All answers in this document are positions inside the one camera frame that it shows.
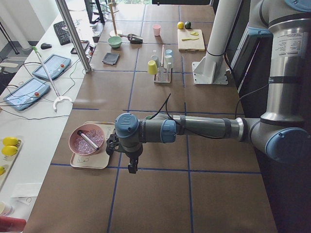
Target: keyboard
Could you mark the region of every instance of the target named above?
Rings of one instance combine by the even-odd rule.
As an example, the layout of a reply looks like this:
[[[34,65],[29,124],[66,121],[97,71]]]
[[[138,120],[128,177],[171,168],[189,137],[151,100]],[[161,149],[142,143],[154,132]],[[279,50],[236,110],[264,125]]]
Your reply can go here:
[[[54,31],[57,35],[60,45],[66,45],[70,43],[70,34],[68,31],[63,30],[65,28],[65,22],[61,21],[54,24]]]

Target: brown tiled tabletop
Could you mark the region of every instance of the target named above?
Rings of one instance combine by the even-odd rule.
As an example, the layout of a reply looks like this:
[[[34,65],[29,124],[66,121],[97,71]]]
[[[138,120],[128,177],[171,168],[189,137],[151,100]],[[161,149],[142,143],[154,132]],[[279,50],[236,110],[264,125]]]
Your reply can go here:
[[[208,44],[214,14],[209,6],[117,5],[117,27],[136,33],[144,44],[126,38],[118,49],[107,44],[107,22],[88,73],[55,151],[25,233],[241,233],[276,232],[253,148],[233,139],[178,136],[173,144],[144,145],[137,174],[128,158],[114,153],[105,169],[70,166],[71,132],[86,121],[114,122],[125,112],[152,115],[171,93],[169,112],[233,119],[238,93],[228,85],[194,85],[191,63],[205,52],[179,52],[176,24],[192,21]],[[155,38],[152,24],[162,26]],[[147,70],[162,44],[172,49],[172,82],[154,83]],[[119,53],[115,66],[107,52]],[[243,116],[242,108],[238,116]]]

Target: white desk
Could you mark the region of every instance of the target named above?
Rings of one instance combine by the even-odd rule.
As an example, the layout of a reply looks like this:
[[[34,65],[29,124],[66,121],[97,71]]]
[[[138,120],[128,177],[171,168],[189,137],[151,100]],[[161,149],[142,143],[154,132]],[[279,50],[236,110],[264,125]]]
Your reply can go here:
[[[72,18],[81,19],[80,24],[77,28],[78,34],[81,40],[89,40],[91,45],[94,45],[92,40],[92,30],[89,27],[88,18],[86,12],[71,12]],[[53,24],[62,21],[59,15]],[[48,28],[46,33],[40,39],[37,48],[42,55],[42,59],[47,59],[51,54],[58,54],[71,59],[73,64],[78,58],[78,55],[70,53],[73,45],[67,44],[61,46],[54,32],[53,24]],[[52,44],[51,49],[42,50],[40,45],[42,43]],[[31,52],[25,62],[39,62],[37,55],[34,51]],[[26,65],[27,69],[32,72],[38,66],[37,65]],[[67,70],[61,77],[54,80],[55,86],[62,95],[72,85],[73,81],[70,79],[70,74],[74,71],[75,65]],[[24,67],[17,72],[15,77],[12,79],[10,84],[20,85],[30,79],[29,73]],[[71,97],[74,101],[78,91],[80,89],[82,80],[84,78],[83,66],[78,62],[76,70],[71,75],[71,78],[75,81],[75,86],[70,89],[65,95]],[[9,91],[6,89],[0,99],[7,96]],[[54,101],[56,94],[51,87],[50,92],[44,96],[48,100]],[[54,155],[55,149],[59,142],[60,136],[67,122],[68,115],[72,109],[72,103],[69,101],[63,101],[57,104],[57,113],[52,108],[53,102],[40,99],[37,103],[29,107],[28,109],[18,112],[12,107],[2,107],[4,110],[11,113],[27,117],[27,118],[43,118],[43,117],[57,117],[59,118],[48,118],[42,120],[26,120],[21,117],[14,116],[7,112],[0,112],[0,138],[7,136],[16,136],[22,140],[22,148],[15,160],[13,167],[10,170],[9,175],[5,183],[0,190],[0,200],[6,203],[10,203],[15,208],[14,212],[10,215],[12,217],[19,217],[28,219],[32,207],[35,202],[35,198],[32,199],[29,206],[17,202],[11,199],[14,187],[18,183],[42,183],[46,175],[47,169]]]

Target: bottle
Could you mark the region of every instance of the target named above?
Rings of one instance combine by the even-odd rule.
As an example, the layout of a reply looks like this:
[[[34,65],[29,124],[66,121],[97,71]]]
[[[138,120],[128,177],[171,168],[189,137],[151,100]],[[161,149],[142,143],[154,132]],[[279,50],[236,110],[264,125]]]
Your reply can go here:
[[[0,216],[0,232],[22,232],[25,225],[24,219]]]

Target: dark green fruit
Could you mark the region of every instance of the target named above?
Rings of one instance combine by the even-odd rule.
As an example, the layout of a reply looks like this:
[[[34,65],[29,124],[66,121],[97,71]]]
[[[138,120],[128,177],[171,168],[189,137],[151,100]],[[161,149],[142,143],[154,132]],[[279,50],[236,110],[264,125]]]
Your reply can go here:
[[[185,28],[190,29],[191,28],[191,22],[189,22],[189,21],[185,22]]]

